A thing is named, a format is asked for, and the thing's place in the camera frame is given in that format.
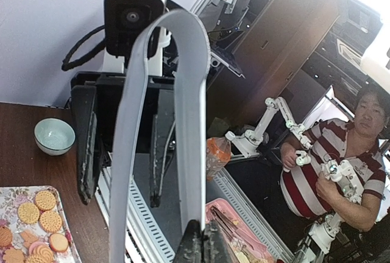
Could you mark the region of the silver serving tongs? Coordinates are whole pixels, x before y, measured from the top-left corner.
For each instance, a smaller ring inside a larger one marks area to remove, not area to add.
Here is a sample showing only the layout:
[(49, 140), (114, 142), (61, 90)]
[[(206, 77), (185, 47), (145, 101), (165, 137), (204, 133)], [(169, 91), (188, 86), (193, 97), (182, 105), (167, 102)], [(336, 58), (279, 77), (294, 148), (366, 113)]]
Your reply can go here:
[(113, 139), (110, 185), (110, 262), (125, 258), (125, 226), (130, 180), (149, 83), (149, 40), (163, 27), (173, 36), (179, 62), (169, 100), (158, 108), (152, 122), (149, 192), (151, 203), (160, 204), (166, 149), (176, 141), (180, 221), (205, 223), (206, 78), (210, 44), (201, 20), (184, 9), (165, 13), (145, 28), (133, 45), (129, 70), (119, 103)]

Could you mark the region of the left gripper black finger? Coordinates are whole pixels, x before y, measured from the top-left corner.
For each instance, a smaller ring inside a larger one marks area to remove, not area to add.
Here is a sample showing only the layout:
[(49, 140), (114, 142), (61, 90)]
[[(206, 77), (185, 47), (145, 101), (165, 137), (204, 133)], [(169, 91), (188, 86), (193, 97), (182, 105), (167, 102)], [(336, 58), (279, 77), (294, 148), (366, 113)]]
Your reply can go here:
[(233, 262), (221, 227), (215, 220), (201, 230), (200, 222), (190, 220), (175, 253), (173, 263), (229, 263)]

